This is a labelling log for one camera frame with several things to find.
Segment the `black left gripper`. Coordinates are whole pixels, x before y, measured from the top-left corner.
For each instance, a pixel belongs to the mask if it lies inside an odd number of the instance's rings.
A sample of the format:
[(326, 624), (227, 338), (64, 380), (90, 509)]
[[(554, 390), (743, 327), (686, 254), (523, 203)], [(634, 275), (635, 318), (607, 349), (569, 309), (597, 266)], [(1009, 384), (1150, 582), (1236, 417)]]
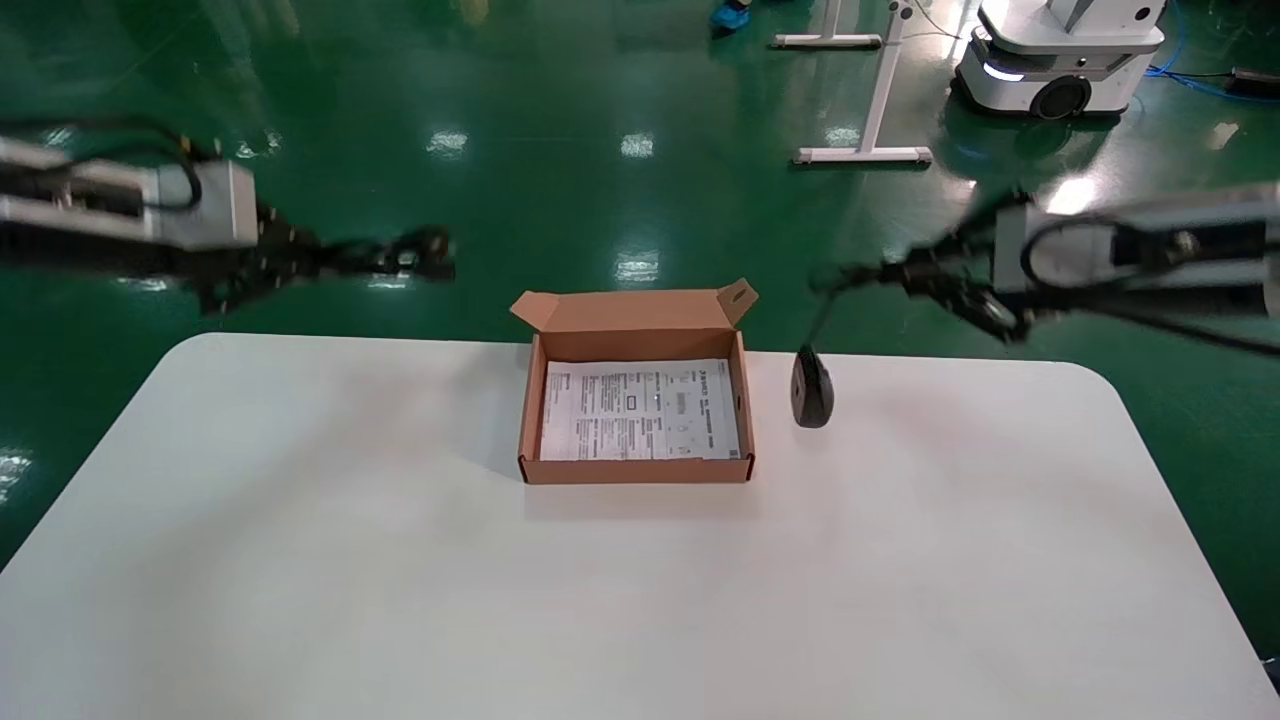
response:
[(404, 252), (398, 241), (306, 240), (306, 229), (288, 222), (276, 208), (257, 205), (256, 217), (256, 245), (215, 251), (195, 282), (202, 315), (227, 315), (292, 282), (351, 281), (372, 290), (406, 287), (404, 272), (369, 266), (397, 265)]

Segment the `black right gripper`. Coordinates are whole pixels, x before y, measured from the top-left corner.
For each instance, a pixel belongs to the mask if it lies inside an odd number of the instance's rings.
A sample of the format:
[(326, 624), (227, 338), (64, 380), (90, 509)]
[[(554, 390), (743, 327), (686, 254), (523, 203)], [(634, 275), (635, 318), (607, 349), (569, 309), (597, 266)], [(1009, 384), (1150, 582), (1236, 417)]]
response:
[(897, 287), (910, 297), (927, 296), (952, 316), (1004, 345), (1021, 345), (1030, 323), (1006, 302), (991, 279), (995, 272), (995, 223), (964, 222), (927, 249), (877, 263), (819, 266), (813, 281), (836, 281), (829, 296), (869, 286)]

